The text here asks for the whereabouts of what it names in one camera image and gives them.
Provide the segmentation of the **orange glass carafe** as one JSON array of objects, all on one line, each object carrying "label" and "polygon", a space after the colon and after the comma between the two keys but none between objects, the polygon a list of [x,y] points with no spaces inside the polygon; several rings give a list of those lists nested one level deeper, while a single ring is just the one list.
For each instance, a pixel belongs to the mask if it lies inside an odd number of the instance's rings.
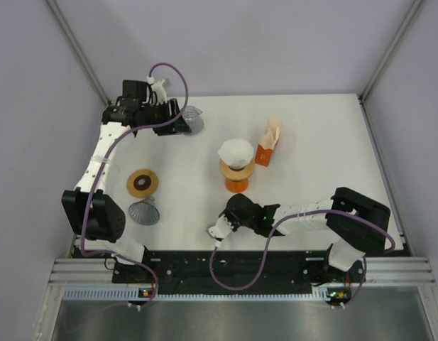
[{"label": "orange glass carafe", "polygon": [[235,181],[226,178],[225,187],[228,191],[232,193],[242,193],[248,188],[248,179]]}]

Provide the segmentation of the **grey glass pitcher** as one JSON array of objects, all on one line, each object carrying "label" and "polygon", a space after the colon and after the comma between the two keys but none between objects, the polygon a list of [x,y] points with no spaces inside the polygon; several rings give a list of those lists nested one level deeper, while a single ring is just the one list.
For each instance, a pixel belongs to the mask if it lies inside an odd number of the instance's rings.
[{"label": "grey glass pitcher", "polygon": [[200,133],[204,128],[204,120],[201,117],[202,110],[188,105],[182,113],[182,118],[187,124],[189,131],[187,135],[196,135]]}]

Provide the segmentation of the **white paper coffee filter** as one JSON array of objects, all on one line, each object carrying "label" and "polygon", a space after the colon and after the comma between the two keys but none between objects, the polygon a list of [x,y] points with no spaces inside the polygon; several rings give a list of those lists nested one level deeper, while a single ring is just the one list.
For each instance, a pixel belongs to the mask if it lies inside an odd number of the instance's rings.
[{"label": "white paper coffee filter", "polygon": [[217,153],[228,167],[243,168],[253,160],[254,148],[245,139],[229,139]]}]

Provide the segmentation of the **orange coffee filter box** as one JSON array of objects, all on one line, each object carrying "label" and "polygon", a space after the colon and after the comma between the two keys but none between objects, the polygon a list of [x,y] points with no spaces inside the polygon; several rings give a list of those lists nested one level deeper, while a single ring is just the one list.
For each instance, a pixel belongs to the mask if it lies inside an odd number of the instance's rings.
[{"label": "orange coffee filter box", "polygon": [[282,133],[283,123],[277,119],[269,118],[264,134],[258,142],[255,163],[267,167],[273,156]]}]

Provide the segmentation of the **grey ribbed dripper cone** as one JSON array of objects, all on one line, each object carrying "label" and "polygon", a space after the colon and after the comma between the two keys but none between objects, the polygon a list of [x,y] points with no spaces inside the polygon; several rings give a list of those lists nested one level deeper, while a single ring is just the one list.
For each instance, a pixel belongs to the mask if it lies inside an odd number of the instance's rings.
[{"label": "grey ribbed dripper cone", "polygon": [[155,206],[153,196],[132,203],[128,207],[128,215],[135,223],[143,226],[155,225],[160,220],[160,213]]}]

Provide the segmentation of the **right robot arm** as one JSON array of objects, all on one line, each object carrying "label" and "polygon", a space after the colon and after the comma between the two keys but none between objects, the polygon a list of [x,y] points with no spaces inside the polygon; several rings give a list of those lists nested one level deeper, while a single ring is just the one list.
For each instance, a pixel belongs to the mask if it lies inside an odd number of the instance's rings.
[{"label": "right robot arm", "polygon": [[270,241],[301,232],[334,232],[339,239],[327,248],[322,264],[331,281],[341,280],[365,255],[395,249],[388,234],[390,209],[350,188],[340,187],[326,200],[300,205],[261,206],[242,193],[233,195],[207,233],[215,248],[241,227]]}]

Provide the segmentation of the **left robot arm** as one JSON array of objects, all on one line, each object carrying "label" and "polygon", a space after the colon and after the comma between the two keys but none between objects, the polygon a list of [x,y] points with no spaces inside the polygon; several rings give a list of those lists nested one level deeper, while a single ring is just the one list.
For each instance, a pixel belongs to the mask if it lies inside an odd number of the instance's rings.
[{"label": "left robot arm", "polygon": [[150,126],[159,135],[190,131],[176,99],[167,96],[168,81],[124,80],[122,94],[102,114],[99,138],[84,175],[73,190],[62,194],[62,206],[82,254],[108,251],[136,281],[152,275],[152,264],[145,260],[146,248],[126,231],[126,214],[114,201],[109,188],[117,179],[119,167],[114,158],[119,148],[136,137],[137,126]]}]

